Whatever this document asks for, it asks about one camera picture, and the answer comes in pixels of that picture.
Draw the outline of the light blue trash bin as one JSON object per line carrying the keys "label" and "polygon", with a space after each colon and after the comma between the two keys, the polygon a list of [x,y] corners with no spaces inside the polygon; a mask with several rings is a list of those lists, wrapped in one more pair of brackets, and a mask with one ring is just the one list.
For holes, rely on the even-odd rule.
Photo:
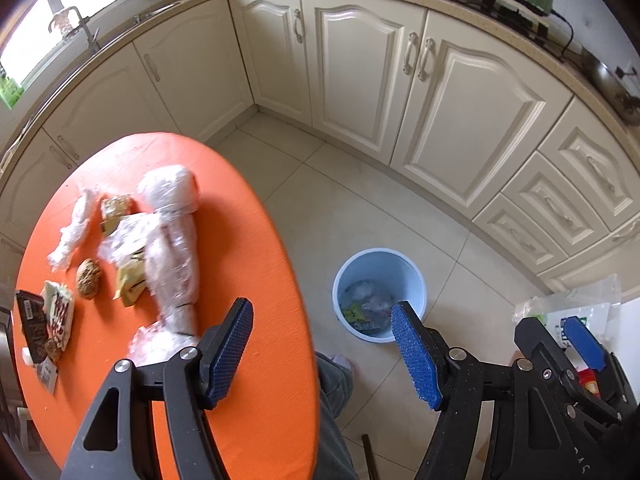
{"label": "light blue trash bin", "polygon": [[352,336],[390,344],[392,307],[407,301],[424,320],[428,292],[421,271],[401,252],[383,247],[362,250],[335,274],[331,292],[335,317]]}

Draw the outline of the cream kitchen cabinets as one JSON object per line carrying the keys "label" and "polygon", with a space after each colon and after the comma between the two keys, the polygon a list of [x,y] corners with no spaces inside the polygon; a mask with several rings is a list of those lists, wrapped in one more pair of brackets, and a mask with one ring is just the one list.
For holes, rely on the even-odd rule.
{"label": "cream kitchen cabinets", "polygon": [[130,133],[207,141],[258,106],[435,196],[560,292],[639,295],[639,131],[569,68],[440,0],[182,0],[75,70],[1,163],[2,278],[49,198]]}

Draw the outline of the chrome kitchen faucet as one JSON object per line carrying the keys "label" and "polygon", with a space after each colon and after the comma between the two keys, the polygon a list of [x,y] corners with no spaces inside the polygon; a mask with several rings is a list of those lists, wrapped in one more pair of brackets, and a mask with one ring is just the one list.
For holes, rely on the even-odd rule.
{"label": "chrome kitchen faucet", "polygon": [[87,39],[88,48],[92,53],[101,49],[99,42],[100,29],[89,27],[90,18],[83,16],[77,6],[68,6],[53,14],[48,25],[48,32],[57,30],[64,41],[70,40],[78,32],[82,32]]}

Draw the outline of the white plastic bag on floor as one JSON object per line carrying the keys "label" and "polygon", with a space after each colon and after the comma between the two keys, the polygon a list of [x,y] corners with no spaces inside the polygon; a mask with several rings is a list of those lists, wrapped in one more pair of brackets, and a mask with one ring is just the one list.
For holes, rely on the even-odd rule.
{"label": "white plastic bag on floor", "polygon": [[609,347],[620,332],[621,305],[620,279],[611,274],[589,285],[525,300],[515,307],[512,321],[516,325],[522,318],[538,318],[556,342],[568,348],[564,323],[570,316],[577,316],[600,344]]}

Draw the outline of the orange round tablecloth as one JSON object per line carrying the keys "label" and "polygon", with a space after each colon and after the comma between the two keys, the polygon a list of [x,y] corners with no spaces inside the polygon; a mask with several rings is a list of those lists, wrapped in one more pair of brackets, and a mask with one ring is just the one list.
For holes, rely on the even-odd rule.
{"label": "orange round tablecloth", "polygon": [[[29,237],[17,285],[40,292],[49,280],[73,284],[74,272],[53,272],[47,258],[83,188],[134,195],[148,171],[173,164],[188,168],[198,184],[198,327],[221,322],[239,297],[255,313],[228,396],[208,415],[222,459],[235,479],[308,479],[319,441],[319,387],[303,298],[262,202],[211,148],[178,134],[138,133],[93,155],[55,188]],[[157,316],[152,297],[126,308],[114,299],[114,286],[114,269],[104,266],[96,298],[77,301],[53,391],[30,367],[17,369],[32,420],[58,464],[110,367]]]}

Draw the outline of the grey trouser leg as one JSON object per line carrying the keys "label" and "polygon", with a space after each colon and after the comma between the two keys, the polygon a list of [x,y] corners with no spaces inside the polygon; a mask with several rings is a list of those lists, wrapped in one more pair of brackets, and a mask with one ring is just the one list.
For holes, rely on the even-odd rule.
{"label": "grey trouser leg", "polygon": [[352,363],[344,356],[316,353],[320,387],[320,429],[314,479],[357,479],[352,456],[337,426],[352,396]]}

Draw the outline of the pale green red wrapper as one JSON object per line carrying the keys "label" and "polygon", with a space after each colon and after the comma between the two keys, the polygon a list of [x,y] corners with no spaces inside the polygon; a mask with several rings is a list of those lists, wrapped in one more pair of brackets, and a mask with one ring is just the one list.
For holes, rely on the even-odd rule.
{"label": "pale green red wrapper", "polygon": [[113,299],[119,299],[125,307],[132,307],[145,287],[144,259],[141,254],[134,254],[117,268]]}

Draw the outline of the long clear plastic wrap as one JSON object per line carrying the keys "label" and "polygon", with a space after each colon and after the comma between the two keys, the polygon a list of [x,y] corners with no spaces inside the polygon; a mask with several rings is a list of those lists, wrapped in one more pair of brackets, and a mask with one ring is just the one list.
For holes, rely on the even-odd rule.
{"label": "long clear plastic wrap", "polygon": [[188,168],[169,165],[145,174],[138,191],[152,208],[143,261],[146,288],[157,306],[157,320],[138,328],[129,343],[128,358],[143,366],[198,343],[200,267],[193,219],[198,186]]}

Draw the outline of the round brown cookie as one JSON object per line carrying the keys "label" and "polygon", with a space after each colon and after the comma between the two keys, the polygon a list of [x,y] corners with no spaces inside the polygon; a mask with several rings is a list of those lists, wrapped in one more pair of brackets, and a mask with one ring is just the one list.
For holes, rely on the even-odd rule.
{"label": "round brown cookie", "polygon": [[76,272],[76,292],[82,299],[93,299],[100,290],[102,270],[99,263],[85,259]]}

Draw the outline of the red white checkered wrapper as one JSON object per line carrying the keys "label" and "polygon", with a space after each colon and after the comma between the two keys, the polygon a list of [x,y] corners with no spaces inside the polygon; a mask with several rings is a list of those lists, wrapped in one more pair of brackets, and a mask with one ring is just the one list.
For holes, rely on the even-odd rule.
{"label": "red white checkered wrapper", "polygon": [[75,300],[72,291],[64,284],[45,281],[42,290],[43,310],[47,317],[49,333],[56,346],[65,351],[72,332]]}

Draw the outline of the black snack wrapper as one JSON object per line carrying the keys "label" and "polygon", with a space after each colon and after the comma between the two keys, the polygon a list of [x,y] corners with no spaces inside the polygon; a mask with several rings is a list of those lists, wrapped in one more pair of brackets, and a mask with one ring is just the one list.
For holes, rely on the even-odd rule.
{"label": "black snack wrapper", "polygon": [[19,289],[15,292],[15,299],[30,357],[32,362],[39,364],[47,357],[44,346],[49,339],[43,298]]}

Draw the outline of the crumpled white plastic wrap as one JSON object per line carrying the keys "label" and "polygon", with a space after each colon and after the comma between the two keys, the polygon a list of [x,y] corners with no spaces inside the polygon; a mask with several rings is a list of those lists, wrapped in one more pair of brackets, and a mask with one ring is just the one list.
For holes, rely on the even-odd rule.
{"label": "crumpled white plastic wrap", "polygon": [[53,272],[66,271],[70,267],[73,253],[87,235],[97,201],[98,193],[93,188],[84,188],[81,191],[73,208],[70,224],[60,229],[58,246],[48,255],[48,263]]}

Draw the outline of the brown cookie piece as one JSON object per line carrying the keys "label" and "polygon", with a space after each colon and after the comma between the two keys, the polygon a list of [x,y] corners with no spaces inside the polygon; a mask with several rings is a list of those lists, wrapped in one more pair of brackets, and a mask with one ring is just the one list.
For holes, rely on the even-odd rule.
{"label": "brown cookie piece", "polygon": [[134,201],[127,194],[107,195],[100,201],[101,218],[103,221],[128,216],[134,209]]}

